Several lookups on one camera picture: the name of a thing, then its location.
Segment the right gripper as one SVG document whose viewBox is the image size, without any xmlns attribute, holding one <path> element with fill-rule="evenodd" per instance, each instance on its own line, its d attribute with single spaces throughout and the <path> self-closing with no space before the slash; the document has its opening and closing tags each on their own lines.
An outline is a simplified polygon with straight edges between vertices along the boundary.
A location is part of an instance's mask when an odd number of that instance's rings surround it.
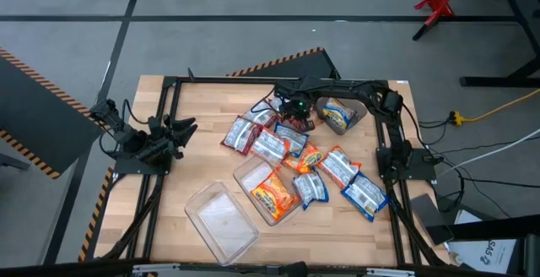
<svg viewBox="0 0 540 277">
<path fill-rule="evenodd" d="M 284 120 L 292 120 L 294 117 L 309 118 L 316 102 L 315 96 L 306 92 L 281 93 L 280 99 L 282 100 L 280 113 Z M 313 121 L 307 122 L 308 131 L 314 130 L 315 127 Z"/>
</svg>

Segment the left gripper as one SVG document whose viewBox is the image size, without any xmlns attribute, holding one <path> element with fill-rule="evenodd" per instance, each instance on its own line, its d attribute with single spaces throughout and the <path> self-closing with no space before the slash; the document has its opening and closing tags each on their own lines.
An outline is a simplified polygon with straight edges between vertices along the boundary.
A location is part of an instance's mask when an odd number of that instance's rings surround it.
<svg viewBox="0 0 540 277">
<path fill-rule="evenodd" d="M 170 124 L 163 132 L 148 136 L 148 148 L 145 150 L 145 160 L 156 160 L 162 154 L 172 155 L 175 159 L 183 158 L 179 147 L 185 147 L 197 130 L 196 118 L 190 117 L 175 120 L 170 116 Z"/>
</svg>

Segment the blue Maruchan ramen pack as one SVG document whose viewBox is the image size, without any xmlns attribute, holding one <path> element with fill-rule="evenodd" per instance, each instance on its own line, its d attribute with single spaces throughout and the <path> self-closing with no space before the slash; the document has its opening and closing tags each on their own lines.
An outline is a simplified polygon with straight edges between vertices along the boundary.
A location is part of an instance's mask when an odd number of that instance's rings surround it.
<svg viewBox="0 0 540 277">
<path fill-rule="evenodd" d="M 388 204 L 388 197 L 362 172 L 358 172 L 341 194 L 369 221 Z"/>
<path fill-rule="evenodd" d="M 300 133 L 294 129 L 284 126 L 281 123 L 277 123 L 274 129 L 274 132 L 281 138 L 289 142 L 289 153 L 295 157 L 299 158 L 304 147 L 307 144 L 309 135 L 305 133 Z"/>
<path fill-rule="evenodd" d="M 340 100 L 329 98 L 327 103 L 322 108 L 322 113 L 325 118 L 334 126 L 341 129 L 347 129 L 353 118 L 357 115 L 357 111 L 345 106 Z"/>
<path fill-rule="evenodd" d="M 310 204 L 315 201 L 322 203 L 329 201 L 326 184 L 316 170 L 298 175 L 293 182 L 296 191 L 301 197 L 303 210 L 307 210 Z"/>
</svg>

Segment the orange Maruchan ramen pack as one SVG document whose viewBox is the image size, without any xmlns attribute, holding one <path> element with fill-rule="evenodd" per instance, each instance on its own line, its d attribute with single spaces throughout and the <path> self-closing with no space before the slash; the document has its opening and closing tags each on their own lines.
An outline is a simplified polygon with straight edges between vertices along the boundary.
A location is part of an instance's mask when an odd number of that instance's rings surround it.
<svg viewBox="0 0 540 277">
<path fill-rule="evenodd" d="M 280 165 L 287 156 L 290 142 L 264 128 L 253 142 L 250 152 L 266 162 Z"/>
<path fill-rule="evenodd" d="M 317 164 L 337 185 L 344 189 L 358 174 L 359 162 L 349 159 L 345 151 L 338 145 L 332 147 Z"/>
<path fill-rule="evenodd" d="M 288 155 L 282 162 L 284 166 L 300 174 L 310 173 L 323 159 L 323 153 L 312 143 L 307 143 L 298 158 Z"/>
<path fill-rule="evenodd" d="M 276 171 L 251 190 L 251 195 L 279 222 L 288 212 L 299 204 L 298 196 L 289 191 Z"/>
</svg>

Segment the clear plastic bin with label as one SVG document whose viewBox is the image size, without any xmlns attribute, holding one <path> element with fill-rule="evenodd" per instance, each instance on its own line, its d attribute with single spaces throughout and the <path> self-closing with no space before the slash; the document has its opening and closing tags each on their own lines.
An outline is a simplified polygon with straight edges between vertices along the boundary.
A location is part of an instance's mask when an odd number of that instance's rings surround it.
<svg viewBox="0 0 540 277">
<path fill-rule="evenodd" d="M 221 266 L 234 263 L 260 236 L 256 225 L 221 181 L 211 182 L 192 195 L 185 212 Z"/>
</svg>

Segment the black hazard-striped floor panel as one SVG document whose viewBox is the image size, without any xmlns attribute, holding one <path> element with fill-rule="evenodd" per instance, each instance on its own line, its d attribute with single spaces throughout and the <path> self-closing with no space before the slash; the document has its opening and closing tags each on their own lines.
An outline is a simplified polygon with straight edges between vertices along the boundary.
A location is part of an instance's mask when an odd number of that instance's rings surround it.
<svg viewBox="0 0 540 277">
<path fill-rule="evenodd" d="M 89 108 L 0 47 L 0 139 L 57 179 L 101 133 Z"/>
<path fill-rule="evenodd" d="M 323 47 L 315 47 L 286 57 L 244 68 L 227 77 L 301 78 L 305 75 L 319 79 L 340 79 L 332 59 Z"/>
</svg>

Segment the yellow-black hazard tape strip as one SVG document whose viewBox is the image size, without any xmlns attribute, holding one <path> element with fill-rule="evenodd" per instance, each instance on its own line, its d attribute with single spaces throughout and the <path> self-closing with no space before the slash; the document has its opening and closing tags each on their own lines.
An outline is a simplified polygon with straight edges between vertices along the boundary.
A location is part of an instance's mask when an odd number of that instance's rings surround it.
<svg viewBox="0 0 540 277">
<path fill-rule="evenodd" d="M 97 246 L 100 228 L 105 215 L 105 208 L 113 187 L 113 166 L 109 166 L 105 173 L 105 178 L 101 183 L 100 192 L 97 201 L 92 211 L 88 229 L 84 234 L 84 241 L 78 254 L 78 262 L 88 262 L 94 257 L 95 248 Z"/>
</svg>

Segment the silver aluminium bar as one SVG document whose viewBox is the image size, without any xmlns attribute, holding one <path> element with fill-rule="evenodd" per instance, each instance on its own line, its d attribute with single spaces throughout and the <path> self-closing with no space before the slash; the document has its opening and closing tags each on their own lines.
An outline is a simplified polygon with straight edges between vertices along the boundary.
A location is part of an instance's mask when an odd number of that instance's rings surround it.
<svg viewBox="0 0 540 277">
<path fill-rule="evenodd" d="M 179 263 L 154 263 L 154 264 L 138 264 L 132 267 L 133 274 L 150 274 L 163 273 L 166 271 L 179 270 Z"/>
<path fill-rule="evenodd" d="M 374 277 L 416 277 L 413 271 L 400 269 L 367 268 L 366 276 Z"/>
</svg>

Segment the dark grey tablet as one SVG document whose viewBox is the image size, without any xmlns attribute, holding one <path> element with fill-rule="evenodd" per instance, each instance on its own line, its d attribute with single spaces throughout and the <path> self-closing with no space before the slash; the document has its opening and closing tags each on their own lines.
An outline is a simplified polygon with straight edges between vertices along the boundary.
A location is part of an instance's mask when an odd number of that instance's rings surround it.
<svg viewBox="0 0 540 277">
<path fill-rule="evenodd" d="M 446 243 L 454 238 L 449 226 L 427 193 L 412 199 L 411 205 L 422 227 L 435 245 Z"/>
</svg>

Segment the red metal stand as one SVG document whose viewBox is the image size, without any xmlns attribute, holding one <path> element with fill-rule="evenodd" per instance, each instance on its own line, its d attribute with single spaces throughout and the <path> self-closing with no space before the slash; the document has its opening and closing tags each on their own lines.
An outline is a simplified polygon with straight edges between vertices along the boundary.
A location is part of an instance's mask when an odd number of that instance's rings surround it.
<svg viewBox="0 0 540 277">
<path fill-rule="evenodd" d="M 413 41 L 418 41 L 430 28 L 437 25 L 441 18 L 452 18 L 455 16 L 450 5 L 450 0 L 423 0 L 414 6 L 416 10 L 423 7 L 429 7 L 431 9 L 431 15 L 424 21 L 418 32 L 412 37 Z"/>
</svg>

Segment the white printed cardboard box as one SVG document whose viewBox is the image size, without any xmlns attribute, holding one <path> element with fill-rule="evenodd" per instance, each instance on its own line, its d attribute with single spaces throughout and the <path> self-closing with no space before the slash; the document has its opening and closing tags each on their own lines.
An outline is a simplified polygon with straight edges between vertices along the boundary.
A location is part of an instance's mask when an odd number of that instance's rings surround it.
<svg viewBox="0 0 540 277">
<path fill-rule="evenodd" d="M 506 274 L 516 239 L 472 242 L 447 242 L 445 247 L 457 264 L 466 264 L 477 271 Z"/>
</svg>

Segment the black beam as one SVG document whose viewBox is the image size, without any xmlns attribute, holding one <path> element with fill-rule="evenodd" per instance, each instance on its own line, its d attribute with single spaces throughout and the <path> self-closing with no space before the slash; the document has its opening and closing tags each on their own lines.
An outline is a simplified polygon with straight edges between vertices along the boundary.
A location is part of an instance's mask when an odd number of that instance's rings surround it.
<svg viewBox="0 0 540 277">
<path fill-rule="evenodd" d="M 487 241 L 540 236 L 540 215 L 450 225 L 455 241 Z"/>
</svg>

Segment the black desk frame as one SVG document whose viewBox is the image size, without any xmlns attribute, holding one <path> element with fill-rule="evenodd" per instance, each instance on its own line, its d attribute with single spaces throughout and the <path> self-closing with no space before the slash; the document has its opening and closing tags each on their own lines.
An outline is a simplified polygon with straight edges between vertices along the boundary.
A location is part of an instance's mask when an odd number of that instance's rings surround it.
<svg viewBox="0 0 540 277">
<path fill-rule="evenodd" d="M 540 71 L 540 43 L 536 40 L 517 1 L 506 1 L 512 12 L 512 15 L 507 21 L 515 22 L 521 27 L 535 53 L 535 57 L 505 77 L 460 77 L 460 85 L 462 87 L 540 88 L 540 78 L 532 77 L 534 73 Z M 459 20 L 457 16 L 452 18 L 444 17 L 442 19 Z"/>
</svg>

